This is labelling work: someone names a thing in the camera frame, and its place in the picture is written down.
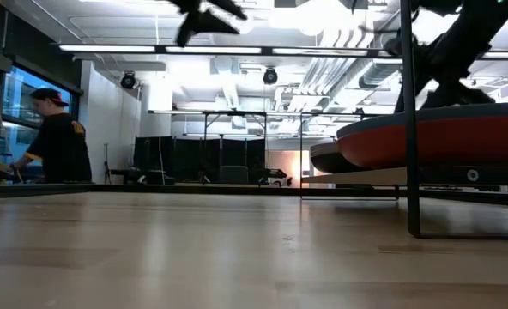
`man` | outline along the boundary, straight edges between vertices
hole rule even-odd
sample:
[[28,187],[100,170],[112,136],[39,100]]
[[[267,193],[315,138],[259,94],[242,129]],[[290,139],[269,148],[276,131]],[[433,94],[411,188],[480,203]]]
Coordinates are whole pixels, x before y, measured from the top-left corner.
[[64,108],[69,104],[62,101],[58,91],[49,88],[35,90],[31,99],[44,120],[27,152],[11,166],[19,170],[39,160],[46,183],[91,182],[86,131],[65,112]]

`wooden floor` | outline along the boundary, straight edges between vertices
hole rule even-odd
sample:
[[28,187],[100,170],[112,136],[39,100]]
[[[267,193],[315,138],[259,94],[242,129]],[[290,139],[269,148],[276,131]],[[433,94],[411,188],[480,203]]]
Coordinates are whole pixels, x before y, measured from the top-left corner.
[[[433,229],[508,232],[508,208],[423,205]],[[413,239],[395,202],[6,199],[0,309],[10,308],[508,309],[508,242]]]

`black t-shirt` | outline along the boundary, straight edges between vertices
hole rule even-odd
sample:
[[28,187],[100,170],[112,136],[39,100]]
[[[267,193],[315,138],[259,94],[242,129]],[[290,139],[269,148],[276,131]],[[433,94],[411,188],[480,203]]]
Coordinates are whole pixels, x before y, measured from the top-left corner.
[[91,182],[92,171],[86,130],[68,113],[45,117],[26,152],[33,160],[42,160],[47,183]]

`black partition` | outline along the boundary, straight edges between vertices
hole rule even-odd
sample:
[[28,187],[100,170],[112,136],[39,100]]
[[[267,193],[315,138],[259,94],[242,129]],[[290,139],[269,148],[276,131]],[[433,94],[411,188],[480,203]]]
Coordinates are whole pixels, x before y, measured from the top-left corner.
[[134,167],[160,170],[160,158],[168,176],[176,182],[220,182],[221,167],[244,167],[248,182],[257,184],[265,168],[265,141],[229,139],[178,139],[171,136],[138,137]]
[[210,182],[218,182],[220,177],[220,140],[207,140],[206,150],[201,157],[201,171]]
[[221,165],[246,167],[246,141],[223,139],[221,148]]
[[143,171],[164,170],[172,176],[172,137],[137,137],[134,146],[134,167]]
[[174,141],[173,176],[177,181],[198,181],[201,154],[203,153],[202,140],[176,139]]
[[248,166],[248,179],[251,184],[256,184],[263,177],[265,145],[264,139],[251,140],[246,143],[246,165]]

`security camera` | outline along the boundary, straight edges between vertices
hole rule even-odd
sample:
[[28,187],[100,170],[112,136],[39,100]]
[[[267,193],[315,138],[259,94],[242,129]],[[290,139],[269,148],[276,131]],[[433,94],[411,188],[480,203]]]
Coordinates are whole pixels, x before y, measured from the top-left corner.
[[120,85],[124,89],[132,90],[137,87],[138,80],[135,78],[135,72],[125,72],[123,79],[120,81]]
[[278,78],[279,76],[277,75],[275,68],[267,68],[263,74],[263,83],[266,85],[273,85],[277,82]]

